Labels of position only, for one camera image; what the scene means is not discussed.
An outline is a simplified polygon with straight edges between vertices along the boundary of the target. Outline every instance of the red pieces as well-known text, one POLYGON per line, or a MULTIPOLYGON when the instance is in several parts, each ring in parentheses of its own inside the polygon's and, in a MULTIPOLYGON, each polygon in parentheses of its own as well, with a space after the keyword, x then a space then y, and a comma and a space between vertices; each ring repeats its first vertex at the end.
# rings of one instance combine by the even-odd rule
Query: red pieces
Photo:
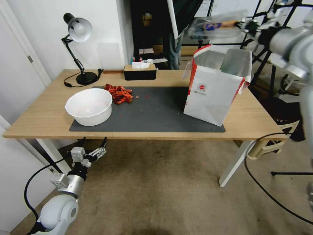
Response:
POLYGON ((121 104, 124 102, 130 103, 133 100, 131 89, 125 89, 122 86, 112 86, 110 84, 106 84, 103 88, 110 92, 115 104, 121 104))

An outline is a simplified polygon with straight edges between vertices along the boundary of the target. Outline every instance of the white bowl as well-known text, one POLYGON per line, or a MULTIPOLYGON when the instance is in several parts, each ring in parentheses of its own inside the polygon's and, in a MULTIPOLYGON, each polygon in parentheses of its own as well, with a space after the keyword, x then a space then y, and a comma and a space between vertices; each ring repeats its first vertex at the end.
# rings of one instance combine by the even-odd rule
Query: white bowl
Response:
POLYGON ((69 98, 65 109, 79 124, 95 126, 110 117, 112 95, 100 88, 86 89, 69 98))

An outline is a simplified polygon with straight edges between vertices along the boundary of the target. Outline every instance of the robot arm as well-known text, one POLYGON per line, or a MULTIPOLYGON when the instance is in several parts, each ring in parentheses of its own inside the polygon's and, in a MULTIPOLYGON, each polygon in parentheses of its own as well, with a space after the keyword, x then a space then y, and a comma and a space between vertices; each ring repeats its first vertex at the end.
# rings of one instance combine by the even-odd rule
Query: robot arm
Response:
POLYGON ((73 170, 67 175, 53 174, 51 183, 57 188, 60 195, 51 198, 42 208, 40 217, 28 234, 63 235, 69 225, 76 219, 78 213, 78 197, 82 185, 87 178, 87 170, 91 163, 106 153, 106 138, 100 148, 86 154, 83 147, 74 147, 71 150, 73 170))
POLYGON ((307 85, 300 91, 300 107, 306 138, 313 153, 313 10, 305 18, 305 25, 294 29, 274 26, 278 10, 275 13, 270 11, 272 19, 263 25, 254 20, 242 20, 235 25, 276 54, 271 59, 275 66, 306 81, 307 85))

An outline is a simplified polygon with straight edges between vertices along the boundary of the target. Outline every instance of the bag handle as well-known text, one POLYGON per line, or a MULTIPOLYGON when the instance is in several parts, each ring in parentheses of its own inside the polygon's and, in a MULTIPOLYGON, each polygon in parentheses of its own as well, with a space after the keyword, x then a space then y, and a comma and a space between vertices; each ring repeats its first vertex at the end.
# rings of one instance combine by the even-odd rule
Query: bag handle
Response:
POLYGON ((189 61, 186 65, 185 72, 183 73, 182 79, 185 79, 188 76, 189 70, 191 68, 191 61, 189 61))

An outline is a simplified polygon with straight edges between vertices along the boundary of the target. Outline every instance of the black lamp base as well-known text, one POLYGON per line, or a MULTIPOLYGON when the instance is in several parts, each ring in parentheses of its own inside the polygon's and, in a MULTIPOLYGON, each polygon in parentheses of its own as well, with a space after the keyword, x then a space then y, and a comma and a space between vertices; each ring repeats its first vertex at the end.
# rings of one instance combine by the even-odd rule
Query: black lamp base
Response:
POLYGON ((81 85, 89 85, 96 82, 98 76, 93 72, 85 72, 85 74, 80 74, 77 76, 76 81, 81 85))

